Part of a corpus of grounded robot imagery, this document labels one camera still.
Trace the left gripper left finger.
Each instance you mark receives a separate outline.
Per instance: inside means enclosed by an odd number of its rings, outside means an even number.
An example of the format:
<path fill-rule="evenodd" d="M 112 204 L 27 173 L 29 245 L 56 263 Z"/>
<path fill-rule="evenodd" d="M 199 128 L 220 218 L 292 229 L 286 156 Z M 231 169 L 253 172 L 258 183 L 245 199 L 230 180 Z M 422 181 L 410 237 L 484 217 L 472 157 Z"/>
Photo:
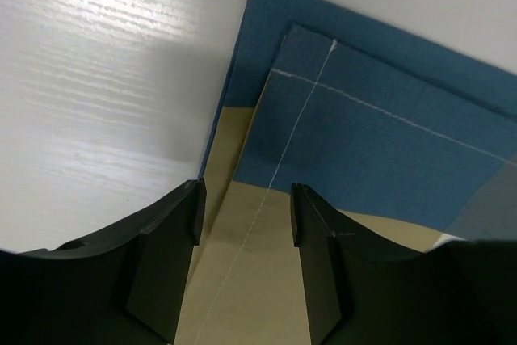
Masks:
<path fill-rule="evenodd" d="M 1 253 L 4 344 L 172 344 L 206 187 L 157 202 L 55 250 Z"/>

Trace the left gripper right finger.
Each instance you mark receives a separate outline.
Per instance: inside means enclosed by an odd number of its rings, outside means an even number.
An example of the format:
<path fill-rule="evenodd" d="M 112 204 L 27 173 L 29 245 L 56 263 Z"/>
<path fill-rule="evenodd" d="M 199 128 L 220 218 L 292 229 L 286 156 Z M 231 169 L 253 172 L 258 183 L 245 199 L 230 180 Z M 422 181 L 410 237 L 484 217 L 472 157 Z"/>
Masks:
<path fill-rule="evenodd" d="M 450 241 L 425 253 L 291 189 L 314 344 L 513 344 L 516 245 Z"/>

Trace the blue tan white placemat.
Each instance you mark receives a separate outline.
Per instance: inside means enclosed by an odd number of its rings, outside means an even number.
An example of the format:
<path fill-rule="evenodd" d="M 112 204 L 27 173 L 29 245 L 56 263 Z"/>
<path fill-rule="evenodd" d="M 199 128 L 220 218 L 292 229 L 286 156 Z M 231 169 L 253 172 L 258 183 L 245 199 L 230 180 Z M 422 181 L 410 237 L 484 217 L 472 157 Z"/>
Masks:
<path fill-rule="evenodd" d="M 178 344 L 314 344 L 291 189 L 421 253 L 516 245 L 516 76 L 324 0 L 247 0 Z"/>

